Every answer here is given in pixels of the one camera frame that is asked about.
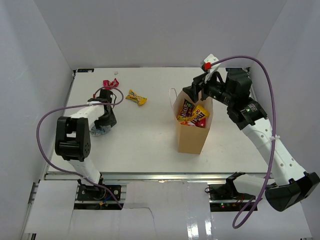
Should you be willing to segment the orange Skittles snack bag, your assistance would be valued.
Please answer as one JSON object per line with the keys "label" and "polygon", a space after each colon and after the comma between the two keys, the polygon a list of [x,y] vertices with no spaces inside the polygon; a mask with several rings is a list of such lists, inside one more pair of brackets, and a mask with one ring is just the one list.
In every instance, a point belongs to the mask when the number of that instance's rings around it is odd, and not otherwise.
{"label": "orange Skittles snack bag", "polygon": [[187,120],[183,120],[179,122],[181,125],[185,125],[185,126],[195,126],[195,124],[191,121],[187,121]]}

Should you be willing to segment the brown paper bag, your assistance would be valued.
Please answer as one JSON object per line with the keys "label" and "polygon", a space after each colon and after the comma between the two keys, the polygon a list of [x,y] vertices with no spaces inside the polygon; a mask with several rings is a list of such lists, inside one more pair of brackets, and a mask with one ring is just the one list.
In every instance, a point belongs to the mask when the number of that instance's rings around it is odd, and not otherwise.
{"label": "brown paper bag", "polygon": [[[205,128],[197,127],[196,125],[189,126],[180,124],[180,121],[178,121],[177,117],[185,99],[193,103],[194,108],[197,105],[201,105],[207,111],[210,112],[210,116],[206,117]],[[181,91],[180,93],[175,94],[175,102],[171,103],[170,105],[174,114],[178,152],[188,154],[200,154],[212,124],[213,100],[211,98],[207,98],[204,101],[198,100],[197,102],[192,102],[189,96],[185,92]]]}

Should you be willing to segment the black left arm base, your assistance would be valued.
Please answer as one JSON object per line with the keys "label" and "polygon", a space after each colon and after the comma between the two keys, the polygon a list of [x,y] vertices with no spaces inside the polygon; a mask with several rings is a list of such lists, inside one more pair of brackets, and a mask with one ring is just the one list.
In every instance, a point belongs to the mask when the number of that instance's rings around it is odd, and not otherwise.
{"label": "black left arm base", "polygon": [[[104,185],[108,190],[114,195],[114,197],[119,201],[121,199],[121,185]],[[80,185],[77,192],[77,201],[100,201],[106,203],[107,201],[113,201],[114,198],[111,196],[110,192],[96,186]]]}

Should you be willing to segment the red Himalaya candy packet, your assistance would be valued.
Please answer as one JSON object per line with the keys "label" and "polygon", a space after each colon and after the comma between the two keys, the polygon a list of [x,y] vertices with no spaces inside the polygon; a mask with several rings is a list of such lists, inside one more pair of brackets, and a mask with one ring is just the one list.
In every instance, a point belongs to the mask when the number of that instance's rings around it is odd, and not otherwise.
{"label": "red Himalaya candy packet", "polygon": [[199,128],[205,128],[206,127],[206,118],[203,118],[200,121],[196,122],[195,125]]}

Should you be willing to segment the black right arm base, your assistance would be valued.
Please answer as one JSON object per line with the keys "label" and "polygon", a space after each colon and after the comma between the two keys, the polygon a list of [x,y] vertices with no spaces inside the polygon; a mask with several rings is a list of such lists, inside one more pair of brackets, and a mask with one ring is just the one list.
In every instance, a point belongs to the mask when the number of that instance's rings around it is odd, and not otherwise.
{"label": "black right arm base", "polygon": [[226,183],[224,184],[209,184],[204,191],[209,194],[211,201],[228,201],[234,203],[242,203],[243,201],[250,200],[253,195],[247,193],[233,192]]}

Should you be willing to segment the yellow M&M's packet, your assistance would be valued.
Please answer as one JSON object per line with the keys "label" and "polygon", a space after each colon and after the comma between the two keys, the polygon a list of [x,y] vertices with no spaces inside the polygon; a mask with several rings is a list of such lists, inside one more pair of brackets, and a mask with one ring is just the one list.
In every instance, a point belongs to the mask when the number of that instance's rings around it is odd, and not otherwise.
{"label": "yellow M&M's packet", "polygon": [[210,112],[208,110],[206,110],[201,105],[197,105],[192,112],[190,122],[195,124],[195,123],[197,123],[197,122],[199,122],[209,116],[210,116]]}
{"label": "yellow M&M's packet", "polygon": [[127,100],[132,100],[138,104],[138,106],[142,106],[147,102],[146,97],[139,96],[132,89],[129,90],[128,95],[125,97]]}

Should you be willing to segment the grey Himalaya candy packet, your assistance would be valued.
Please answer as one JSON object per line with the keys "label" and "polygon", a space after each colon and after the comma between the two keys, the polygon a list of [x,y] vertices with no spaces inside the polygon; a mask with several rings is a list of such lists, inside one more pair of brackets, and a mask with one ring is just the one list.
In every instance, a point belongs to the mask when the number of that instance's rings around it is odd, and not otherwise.
{"label": "grey Himalaya candy packet", "polygon": [[110,130],[111,130],[110,126],[99,126],[99,127],[93,126],[89,132],[91,136],[99,137],[101,135],[107,134]]}

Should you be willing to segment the purple M&M's packet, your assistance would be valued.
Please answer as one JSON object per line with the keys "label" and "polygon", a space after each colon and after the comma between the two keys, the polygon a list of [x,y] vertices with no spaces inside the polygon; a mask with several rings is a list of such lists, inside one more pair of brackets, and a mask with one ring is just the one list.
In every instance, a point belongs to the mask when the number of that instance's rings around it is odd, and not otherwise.
{"label": "purple M&M's packet", "polygon": [[182,108],[177,116],[177,120],[180,122],[185,121],[193,115],[194,104],[187,99],[184,100]]}

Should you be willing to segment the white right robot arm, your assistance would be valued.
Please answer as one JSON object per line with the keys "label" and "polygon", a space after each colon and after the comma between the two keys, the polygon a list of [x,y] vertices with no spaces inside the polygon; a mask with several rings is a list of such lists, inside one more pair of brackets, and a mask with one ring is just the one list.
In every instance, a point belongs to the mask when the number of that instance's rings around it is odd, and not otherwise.
{"label": "white right robot arm", "polygon": [[241,68],[227,69],[223,80],[217,71],[193,78],[182,90],[196,102],[208,97],[227,106],[229,118],[251,140],[266,163],[272,161],[274,183],[267,184],[262,197],[278,212],[307,198],[320,182],[315,173],[300,166],[280,140],[272,135],[272,126],[261,105],[250,96],[252,80]]}

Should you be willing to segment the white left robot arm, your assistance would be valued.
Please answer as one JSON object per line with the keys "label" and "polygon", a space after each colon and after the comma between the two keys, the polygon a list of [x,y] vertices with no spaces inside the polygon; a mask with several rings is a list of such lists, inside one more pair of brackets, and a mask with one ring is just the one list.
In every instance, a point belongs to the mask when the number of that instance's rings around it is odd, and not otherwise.
{"label": "white left robot arm", "polygon": [[55,136],[55,153],[61,156],[80,174],[87,183],[92,183],[88,193],[99,200],[105,196],[106,187],[100,184],[101,173],[89,157],[91,137],[108,133],[117,120],[110,106],[114,93],[108,89],[100,90],[98,97],[88,100],[89,106],[81,108],[70,116],[57,120]]}

